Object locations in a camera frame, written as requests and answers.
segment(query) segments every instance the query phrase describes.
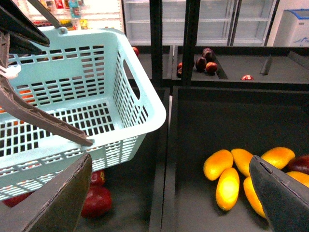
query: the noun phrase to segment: mango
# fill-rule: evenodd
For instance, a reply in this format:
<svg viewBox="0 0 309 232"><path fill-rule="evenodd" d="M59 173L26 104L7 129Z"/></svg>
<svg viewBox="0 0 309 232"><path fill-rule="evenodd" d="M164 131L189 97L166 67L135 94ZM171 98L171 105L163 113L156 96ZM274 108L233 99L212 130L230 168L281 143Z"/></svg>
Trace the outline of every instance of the mango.
<svg viewBox="0 0 309 232"><path fill-rule="evenodd" d="M258 199L255 190L253 188L253 183L251 177L247 177L243 181L243 188L245 190L246 197L252 206L252 208L255 210L255 212L260 215L263 218L266 218L265 213L263 211L262 204L260 200Z"/></svg>
<svg viewBox="0 0 309 232"><path fill-rule="evenodd" d="M233 156L228 150L222 149L213 153L204 163L204 175L209 180L216 180L222 172L233 166Z"/></svg>
<svg viewBox="0 0 309 232"><path fill-rule="evenodd" d="M284 168L294 157L295 153L286 147L275 147L261 156L263 160L278 169Z"/></svg>
<svg viewBox="0 0 309 232"><path fill-rule="evenodd" d="M290 177L293 177L295 180L297 180L298 182L302 183L303 185L309 188L309 175L308 174L298 172L298 171L287 172L287 174Z"/></svg>
<svg viewBox="0 0 309 232"><path fill-rule="evenodd" d="M216 189L216 202L223 211L231 210L238 199L239 175L235 168L225 169Z"/></svg>
<svg viewBox="0 0 309 232"><path fill-rule="evenodd" d="M251 154L249 151L246 151L241 148L236 148L231 150L234 162L238 168L238 170L245 176L250 176L249 173L249 164L253 157L253 154Z"/></svg>

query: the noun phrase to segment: light blue plastic basket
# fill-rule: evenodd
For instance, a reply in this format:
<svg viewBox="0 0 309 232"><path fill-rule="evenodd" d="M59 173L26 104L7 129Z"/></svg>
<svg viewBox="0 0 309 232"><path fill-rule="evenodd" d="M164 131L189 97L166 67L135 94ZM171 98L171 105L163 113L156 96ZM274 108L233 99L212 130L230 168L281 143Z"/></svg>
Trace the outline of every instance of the light blue plastic basket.
<svg viewBox="0 0 309 232"><path fill-rule="evenodd" d="M43 55L11 56L21 73L10 81L30 104L82 129L84 147L0 113L0 201L34 191L84 153L93 171L132 159L146 133L166 111L126 36L115 29L66 31L41 28L50 47ZM134 94L127 63L140 90Z"/></svg>

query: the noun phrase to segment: red apple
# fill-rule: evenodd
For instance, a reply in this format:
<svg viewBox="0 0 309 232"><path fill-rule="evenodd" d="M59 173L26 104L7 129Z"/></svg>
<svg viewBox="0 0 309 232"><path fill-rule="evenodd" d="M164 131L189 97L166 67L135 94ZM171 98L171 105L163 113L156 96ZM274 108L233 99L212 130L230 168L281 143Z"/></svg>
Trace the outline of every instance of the red apple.
<svg viewBox="0 0 309 232"><path fill-rule="evenodd" d="M206 47L202 52L202 57L206 59L207 63L214 62L215 54L212 49L210 49L209 47Z"/></svg>
<svg viewBox="0 0 309 232"><path fill-rule="evenodd" d="M206 59L204 57L199 57L197 61L195 62L195 67L198 72L204 72L205 71L205 66L206 66Z"/></svg>
<svg viewBox="0 0 309 232"><path fill-rule="evenodd" d="M16 197L12 197L9 199L6 199L4 201L2 201L6 206L12 208L15 205L17 205L18 203L21 203L24 199L26 199L28 196L30 196L33 192L27 192L24 193L22 195L16 196Z"/></svg>
<svg viewBox="0 0 309 232"><path fill-rule="evenodd" d="M183 68L180 68L180 69L177 70L176 76L177 76L178 78L181 78L182 75L183 75Z"/></svg>
<svg viewBox="0 0 309 232"><path fill-rule="evenodd" d="M105 172L104 170L99 170L91 174L90 185L102 186L105 183Z"/></svg>
<svg viewBox="0 0 309 232"><path fill-rule="evenodd" d="M86 196L81 216L83 218L97 218L112 208L111 192L103 187L91 185Z"/></svg>
<svg viewBox="0 0 309 232"><path fill-rule="evenodd" d="M295 157L287 165L289 171L298 171L309 175L309 155Z"/></svg>
<svg viewBox="0 0 309 232"><path fill-rule="evenodd" d="M251 75L244 75L242 78L241 78L242 81L253 81L254 78L251 76Z"/></svg>
<svg viewBox="0 0 309 232"><path fill-rule="evenodd" d="M135 52L136 56L139 57L140 51L137 49L137 47L132 47L133 51Z"/></svg>
<svg viewBox="0 0 309 232"><path fill-rule="evenodd" d="M215 62L208 62L206 64L206 72L208 73L214 73L217 71L218 65Z"/></svg>
<svg viewBox="0 0 309 232"><path fill-rule="evenodd" d="M180 69L180 68L182 68L182 67L183 67L183 63L180 62L180 63L177 65L177 70Z"/></svg>

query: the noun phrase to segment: basket slot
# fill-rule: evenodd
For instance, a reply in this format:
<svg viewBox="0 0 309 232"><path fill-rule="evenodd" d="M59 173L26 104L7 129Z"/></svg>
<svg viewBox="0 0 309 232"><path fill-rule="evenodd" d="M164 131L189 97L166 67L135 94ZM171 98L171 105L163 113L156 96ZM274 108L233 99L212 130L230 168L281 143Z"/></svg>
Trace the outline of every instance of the basket slot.
<svg viewBox="0 0 309 232"><path fill-rule="evenodd" d="M115 130L107 103L52 113L51 115L81 129L89 136ZM39 147L41 139L53 136L46 130L23 121L0 124L0 157Z"/></svg>

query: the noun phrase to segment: fruit display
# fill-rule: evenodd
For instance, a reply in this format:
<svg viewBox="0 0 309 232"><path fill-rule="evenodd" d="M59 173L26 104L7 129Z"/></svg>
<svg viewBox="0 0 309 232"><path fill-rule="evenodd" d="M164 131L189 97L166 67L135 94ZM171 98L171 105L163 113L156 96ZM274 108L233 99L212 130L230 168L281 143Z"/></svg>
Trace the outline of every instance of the fruit display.
<svg viewBox="0 0 309 232"><path fill-rule="evenodd" d="M208 73L210 75L214 75L218 69L218 65L215 63L215 61L216 59L214 51L207 47L203 49L201 57L199 57L196 61L193 60L192 68L195 66L196 71L199 73ZM178 78L182 77L182 67L182 62L177 64L176 76Z"/></svg>
<svg viewBox="0 0 309 232"><path fill-rule="evenodd" d="M291 159L287 168L289 171L299 171L309 175L309 155L303 155Z"/></svg>
<svg viewBox="0 0 309 232"><path fill-rule="evenodd" d="M231 151L222 149L206 159L203 171L210 181L219 178L215 195L216 202L223 211L228 211L234 207L238 199L240 186L238 169L246 177L243 181L243 188L249 204L259 216L266 218L250 177L249 164L252 157L251 152L242 148L235 148ZM291 149L278 146L262 154L261 158L280 170L287 167L289 176L309 187L309 174L299 171L308 171L303 167L309 163L309 155L295 158L295 153Z"/></svg>

